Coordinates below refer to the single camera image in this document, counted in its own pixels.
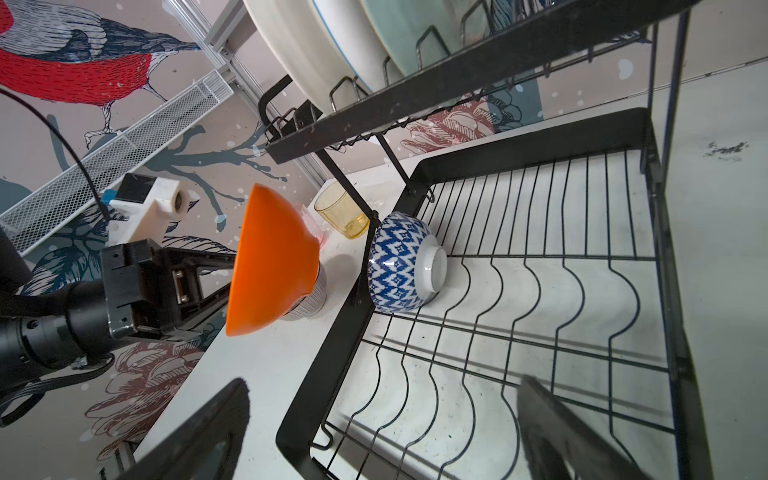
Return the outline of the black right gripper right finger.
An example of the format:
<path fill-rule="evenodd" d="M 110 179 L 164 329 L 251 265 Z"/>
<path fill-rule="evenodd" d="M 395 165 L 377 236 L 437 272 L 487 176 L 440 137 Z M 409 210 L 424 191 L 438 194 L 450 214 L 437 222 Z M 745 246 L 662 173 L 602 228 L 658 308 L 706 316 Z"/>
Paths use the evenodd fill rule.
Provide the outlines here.
<path fill-rule="evenodd" d="M 534 479 L 646 479 L 532 376 L 517 393 L 520 438 Z"/>

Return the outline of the yellow plastic cup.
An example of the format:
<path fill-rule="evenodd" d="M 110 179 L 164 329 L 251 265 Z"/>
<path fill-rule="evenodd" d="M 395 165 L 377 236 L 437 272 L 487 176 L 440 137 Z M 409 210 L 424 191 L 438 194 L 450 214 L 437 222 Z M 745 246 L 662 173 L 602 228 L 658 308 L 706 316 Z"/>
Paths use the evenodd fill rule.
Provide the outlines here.
<path fill-rule="evenodd" d="M 350 240 L 360 237 L 369 226 L 369 218 L 336 180 L 319 193 L 314 210 Z"/>

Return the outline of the blue zigzag patterned bowl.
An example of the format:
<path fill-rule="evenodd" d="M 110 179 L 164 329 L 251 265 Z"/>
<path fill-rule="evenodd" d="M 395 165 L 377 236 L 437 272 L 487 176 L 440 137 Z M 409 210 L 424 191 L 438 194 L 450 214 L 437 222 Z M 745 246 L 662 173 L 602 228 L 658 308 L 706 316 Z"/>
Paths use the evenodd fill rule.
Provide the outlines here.
<path fill-rule="evenodd" d="M 423 221 L 390 213 L 370 247 L 367 281 L 375 309 L 384 314 L 416 311 L 442 289 L 447 254 Z"/>

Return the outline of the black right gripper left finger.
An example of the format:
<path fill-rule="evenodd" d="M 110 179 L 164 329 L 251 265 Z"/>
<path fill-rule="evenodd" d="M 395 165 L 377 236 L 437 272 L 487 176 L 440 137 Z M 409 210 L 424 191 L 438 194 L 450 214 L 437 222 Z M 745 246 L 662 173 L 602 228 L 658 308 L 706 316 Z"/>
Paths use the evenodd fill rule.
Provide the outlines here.
<path fill-rule="evenodd" d="M 249 390 L 236 378 L 121 477 L 231 479 L 249 419 Z"/>

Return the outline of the orange bowl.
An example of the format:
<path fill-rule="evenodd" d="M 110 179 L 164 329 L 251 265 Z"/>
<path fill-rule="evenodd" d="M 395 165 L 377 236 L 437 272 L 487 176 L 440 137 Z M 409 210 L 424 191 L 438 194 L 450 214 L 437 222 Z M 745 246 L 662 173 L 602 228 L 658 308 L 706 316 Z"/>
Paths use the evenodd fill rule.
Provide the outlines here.
<path fill-rule="evenodd" d="M 319 251 L 299 211 L 275 190 L 255 184 L 241 226 L 225 334 L 256 332 L 311 294 Z"/>

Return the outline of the white striped bowl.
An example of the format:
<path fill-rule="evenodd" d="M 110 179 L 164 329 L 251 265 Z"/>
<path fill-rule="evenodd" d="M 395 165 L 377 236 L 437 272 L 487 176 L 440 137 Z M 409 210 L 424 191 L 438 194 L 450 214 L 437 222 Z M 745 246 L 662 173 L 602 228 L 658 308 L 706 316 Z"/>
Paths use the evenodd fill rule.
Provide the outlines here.
<path fill-rule="evenodd" d="M 317 278 L 312 292 L 302 297 L 283 317 L 283 320 L 294 321 L 311 318 L 323 308 L 327 299 L 327 275 L 322 264 L 319 265 Z"/>

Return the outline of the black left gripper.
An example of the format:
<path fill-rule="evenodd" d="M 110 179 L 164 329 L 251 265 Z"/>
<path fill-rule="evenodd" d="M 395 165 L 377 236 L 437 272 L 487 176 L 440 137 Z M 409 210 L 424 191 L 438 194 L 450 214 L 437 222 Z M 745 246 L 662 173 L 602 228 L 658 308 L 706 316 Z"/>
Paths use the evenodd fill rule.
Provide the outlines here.
<path fill-rule="evenodd" d="M 227 305 L 230 285 L 206 295 L 174 272 L 232 270 L 235 253 L 161 247 L 152 240 L 112 245 L 100 253 L 101 281 L 113 339 L 192 339 Z"/>

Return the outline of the cream white plate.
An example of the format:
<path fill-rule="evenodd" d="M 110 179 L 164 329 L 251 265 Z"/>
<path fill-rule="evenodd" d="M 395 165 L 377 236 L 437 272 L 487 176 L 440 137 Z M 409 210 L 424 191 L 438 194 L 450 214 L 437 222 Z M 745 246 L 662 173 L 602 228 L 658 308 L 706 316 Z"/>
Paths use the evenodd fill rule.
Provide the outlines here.
<path fill-rule="evenodd" d="M 325 114 L 386 86 L 386 52 L 359 1 L 244 3 L 257 31 L 298 88 Z"/>

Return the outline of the black wire dish rack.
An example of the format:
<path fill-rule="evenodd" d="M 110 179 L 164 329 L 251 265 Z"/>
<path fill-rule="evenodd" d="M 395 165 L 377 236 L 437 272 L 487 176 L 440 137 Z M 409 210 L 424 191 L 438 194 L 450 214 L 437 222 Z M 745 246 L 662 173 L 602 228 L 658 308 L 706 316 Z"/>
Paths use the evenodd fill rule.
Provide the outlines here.
<path fill-rule="evenodd" d="M 639 41 L 676 17 L 663 126 L 626 107 L 425 155 L 396 210 L 446 248 L 416 311 L 375 309 L 359 277 L 277 431 L 307 479 L 532 478 L 517 393 L 532 376 L 652 479 L 713 475 L 684 330 L 666 180 L 689 1 L 518 3 L 515 22 L 351 106 L 293 128 L 286 162 L 331 152 Z"/>

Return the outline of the pink plastic cup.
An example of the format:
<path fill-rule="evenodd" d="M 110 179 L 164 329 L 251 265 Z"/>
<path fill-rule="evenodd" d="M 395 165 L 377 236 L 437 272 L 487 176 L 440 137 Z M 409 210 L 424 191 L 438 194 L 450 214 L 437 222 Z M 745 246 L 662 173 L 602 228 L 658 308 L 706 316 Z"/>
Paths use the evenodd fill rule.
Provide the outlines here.
<path fill-rule="evenodd" d="M 328 229 L 325 224 L 319 222 L 303 204 L 299 205 L 298 211 L 307 230 L 318 240 L 320 247 L 323 247 L 328 238 Z"/>

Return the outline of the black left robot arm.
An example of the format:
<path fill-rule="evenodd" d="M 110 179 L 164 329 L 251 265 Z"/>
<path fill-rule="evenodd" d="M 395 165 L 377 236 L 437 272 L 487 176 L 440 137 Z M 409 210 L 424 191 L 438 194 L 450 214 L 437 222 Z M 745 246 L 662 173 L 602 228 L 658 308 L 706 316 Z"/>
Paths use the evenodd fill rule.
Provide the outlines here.
<path fill-rule="evenodd" d="M 162 247 L 150 239 L 100 253 L 102 276 L 40 296 L 17 289 L 31 270 L 1 239 L 1 424 L 16 422 L 49 391 L 105 373 L 115 351 L 142 341 L 186 342 L 202 334 L 230 289 L 206 295 L 204 270 L 229 270 L 229 252 Z"/>

